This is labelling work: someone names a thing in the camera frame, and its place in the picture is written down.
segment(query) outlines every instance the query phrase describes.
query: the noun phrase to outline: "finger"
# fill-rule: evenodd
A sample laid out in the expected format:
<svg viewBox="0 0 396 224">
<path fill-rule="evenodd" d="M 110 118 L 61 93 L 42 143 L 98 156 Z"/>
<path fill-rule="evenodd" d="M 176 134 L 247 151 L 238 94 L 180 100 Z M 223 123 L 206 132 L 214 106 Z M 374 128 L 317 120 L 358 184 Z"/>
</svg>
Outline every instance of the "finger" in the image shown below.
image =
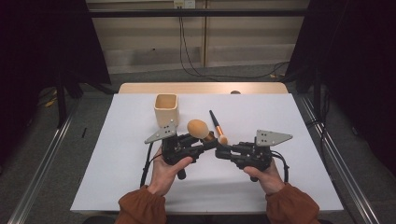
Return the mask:
<svg viewBox="0 0 396 224">
<path fill-rule="evenodd" d="M 259 177 L 259 175 L 262 173 L 257 168 L 252 167 L 252 166 L 245 167 L 244 168 L 244 172 L 247 173 L 248 175 L 252 176 L 252 177 Z"/>
<path fill-rule="evenodd" d="M 179 170 L 186 168 L 188 165 L 190 165 L 190 163 L 192 163 L 192 158 L 186 157 L 180 160 L 178 163 L 176 163 L 173 166 L 173 168 L 175 169 L 176 172 L 178 172 Z"/>
</svg>

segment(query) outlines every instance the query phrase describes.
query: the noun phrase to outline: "white tabletop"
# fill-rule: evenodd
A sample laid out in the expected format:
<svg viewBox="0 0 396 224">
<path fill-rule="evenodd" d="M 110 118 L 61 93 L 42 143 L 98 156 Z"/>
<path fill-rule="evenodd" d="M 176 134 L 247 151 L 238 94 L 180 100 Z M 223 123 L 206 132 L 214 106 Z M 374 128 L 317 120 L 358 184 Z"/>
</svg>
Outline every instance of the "white tabletop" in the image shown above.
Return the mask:
<svg viewBox="0 0 396 224">
<path fill-rule="evenodd" d="M 144 141 L 159 130 L 155 120 L 156 94 L 116 94 L 104 127 L 71 207 L 74 212 L 119 211 L 118 200 L 138 189 L 149 145 Z M 258 129 L 289 133 L 293 138 L 272 150 L 290 167 L 290 183 L 308 193 L 321 211 L 342 210 L 314 143 L 291 94 L 179 94 L 177 133 L 187 133 L 191 119 L 205 121 L 215 131 L 212 110 L 229 144 L 253 142 Z M 161 141 L 156 142 L 153 152 Z M 283 176 L 283 164 L 276 159 Z M 147 184 L 150 181 L 148 171 Z M 186 168 L 166 195 L 168 214 L 262 213 L 266 201 L 258 182 L 230 161 L 217 159 L 215 149 Z"/>
</svg>

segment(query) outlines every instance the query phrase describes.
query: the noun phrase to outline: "black cable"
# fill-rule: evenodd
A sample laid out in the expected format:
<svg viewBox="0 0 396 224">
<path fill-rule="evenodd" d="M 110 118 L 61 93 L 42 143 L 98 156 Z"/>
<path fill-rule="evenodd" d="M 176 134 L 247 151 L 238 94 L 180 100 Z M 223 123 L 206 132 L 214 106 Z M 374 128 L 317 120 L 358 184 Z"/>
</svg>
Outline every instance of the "black cable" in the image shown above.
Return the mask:
<svg viewBox="0 0 396 224">
<path fill-rule="evenodd" d="M 271 152 L 272 152 L 272 156 L 273 157 L 282 160 L 282 162 L 283 162 L 283 170 L 285 171 L 284 172 L 283 182 L 288 183 L 289 182 L 289 166 L 286 164 L 285 158 L 277 151 L 271 150 Z"/>
<path fill-rule="evenodd" d="M 233 76 L 225 76 L 225 75 L 203 75 L 203 74 L 199 73 L 199 72 L 194 68 L 194 66 L 192 65 L 191 58 L 190 58 L 190 54 L 189 54 L 189 52 L 188 52 L 188 50 L 187 50 L 186 36 L 184 35 L 184 22 L 183 22 L 183 18 L 182 18 L 182 17 L 179 17 L 179 32 L 180 32 L 180 49 L 179 49 L 179 50 L 180 50 L 180 62 L 181 62 L 181 66 L 183 67 L 183 70 L 184 70 L 187 74 L 189 74 L 189 75 L 191 75 L 191 76 L 194 76 L 194 77 L 205 77 L 205 78 L 211 79 L 211 80 L 213 80 L 213 81 L 217 81 L 217 82 L 219 82 L 219 81 L 216 80 L 216 79 L 214 79 L 213 77 L 233 77 Z M 193 70 L 196 74 L 193 74 L 193 73 L 189 72 L 189 71 L 184 67 L 183 60 L 182 60 L 182 54 L 181 54 L 181 51 L 182 51 L 181 49 L 182 49 L 183 43 L 184 43 L 184 49 L 185 49 L 186 54 L 187 54 L 187 58 L 188 58 L 189 63 L 190 63 L 190 67 L 192 68 L 192 70 Z M 246 78 L 246 79 L 249 79 L 249 78 L 268 77 L 268 76 L 272 75 L 273 73 L 275 73 L 277 69 L 281 68 L 283 65 L 288 64 L 288 63 L 289 63 L 289 62 L 276 63 L 276 64 L 274 65 L 273 70 L 272 70 L 271 72 L 267 73 L 267 74 L 264 74 L 264 75 L 259 75 L 259 76 L 255 76 L 255 77 L 240 77 L 240 76 L 236 76 L 236 77 L 233 77 L 233 78 Z"/>
<path fill-rule="evenodd" d="M 190 59 L 190 54 L 189 54 L 189 51 L 187 50 L 186 37 L 185 37 L 185 35 L 184 35 L 184 25 L 183 25 L 183 18 L 182 18 L 182 17 L 179 17 L 179 18 L 178 18 L 178 23 L 179 23 L 179 31 L 180 31 L 180 48 L 179 48 L 179 49 L 180 49 L 180 63 L 181 63 L 181 67 L 183 67 L 183 70 L 184 70 L 187 74 L 189 74 L 189 75 L 191 75 L 191 76 L 194 76 L 194 77 L 205 77 L 205 78 L 208 78 L 208 79 L 210 79 L 210 80 L 219 82 L 218 80 L 216 80 L 216 79 L 214 79 L 214 78 L 212 78 L 212 77 L 203 76 L 202 74 L 200 74 L 200 73 L 194 68 L 194 66 L 192 66 L 191 59 Z M 184 49 L 185 49 L 185 51 L 186 51 L 187 58 L 189 59 L 190 66 L 191 66 L 192 70 L 194 70 L 194 72 L 196 73 L 196 75 L 193 74 L 193 73 L 191 73 L 191 72 L 189 72 L 189 71 L 186 69 L 186 67 L 184 67 L 184 63 L 183 63 L 183 59 L 182 59 L 182 54 L 181 54 L 181 51 L 182 51 L 181 49 L 182 49 L 182 46 L 183 46 L 183 42 L 184 42 Z"/>
<path fill-rule="evenodd" d="M 158 154 L 157 156 L 153 157 L 153 158 L 151 159 L 151 161 L 149 161 L 149 162 L 154 161 L 156 158 L 160 157 L 161 155 L 162 155 L 162 153 Z"/>
<path fill-rule="evenodd" d="M 148 171 L 149 171 L 149 165 L 151 164 L 151 161 L 152 161 L 149 159 L 151 150 L 152 150 L 152 143 L 150 143 L 149 147 L 148 147 L 148 156 L 146 158 L 145 167 L 143 168 L 142 178 L 140 179 L 140 188 L 143 187 L 143 185 L 145 185 L 145 182 L 146 182 L 146 177 L 147 177 Z"/>
</svg>

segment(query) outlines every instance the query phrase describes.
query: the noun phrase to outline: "controller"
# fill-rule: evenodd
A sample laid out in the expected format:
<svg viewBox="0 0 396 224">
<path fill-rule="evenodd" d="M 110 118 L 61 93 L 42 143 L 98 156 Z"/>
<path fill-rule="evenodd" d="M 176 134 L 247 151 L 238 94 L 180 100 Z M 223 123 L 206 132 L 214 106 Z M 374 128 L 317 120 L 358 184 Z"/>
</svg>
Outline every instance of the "controller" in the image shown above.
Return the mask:
<svg viewBox="0 0 396 224">
<path fill-rule="evenodd" d="M 199 138 L 194 137 L 189 133 L 177 135 L 176 126 L 171 120 L 167 126 L 161 128 L 146 140 L 145 143 L 147 144 L 162 140 L 163 160 L 170 165 L 175 165 L 186 157 L 192 157 L 192 162 L 196 162 L 202 153 L 215 148 L 217 158 L 229 160 L 235 163 L 235 165 L 241 170 L 247 166 L 252 166 L 260 171 L 264 171 L 271 165 L 273 157 L 280 158 L 285 163 L 283 157 L 274 154 L 270 147 L 292 138 L 291 134 L 258 130 L 254 138 L 254 143 L 240 142 L 238 145 L 230 146 L 220 144 L 218 138 L 208 137 L 214 135 L 206 126 L 204 126 L 204 128 L 200 126 L 197 130 L 198 131 L 194 133 L 194 136 L 199 136 Z M 193 144 L 198 141 L 202 144 L 193 146 Z M 186 178 L 185 170 L 183 169 L 179 171 L 177 173 L 177 177 L 179 179 Z M 254 182 L 258 181 L 258 178 L 256 177 L 251 177 L 250 179 Z"/>
</svg>

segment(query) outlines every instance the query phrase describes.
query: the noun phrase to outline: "baseboard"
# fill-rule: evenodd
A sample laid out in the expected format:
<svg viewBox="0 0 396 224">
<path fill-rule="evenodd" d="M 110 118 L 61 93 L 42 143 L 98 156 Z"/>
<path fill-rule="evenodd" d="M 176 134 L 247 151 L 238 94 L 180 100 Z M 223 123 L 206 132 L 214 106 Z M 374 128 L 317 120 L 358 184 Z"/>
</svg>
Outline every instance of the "baseboard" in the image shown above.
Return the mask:
<svg viewBox="0 0 396 224">
<path fill-rule="evenodd" d="M 293 44 L 266 46 L 210 47 L 206 53 L 206 67 L 274 64 L 288 62 L 294 50 Z M 203 67 L 201 49 L 182 49 L 181 60 L 186 68 Z M 182 69 L 180 49 L 126 49 L 104 51 L 109 74 L 136 73 Z"/>
</svg>

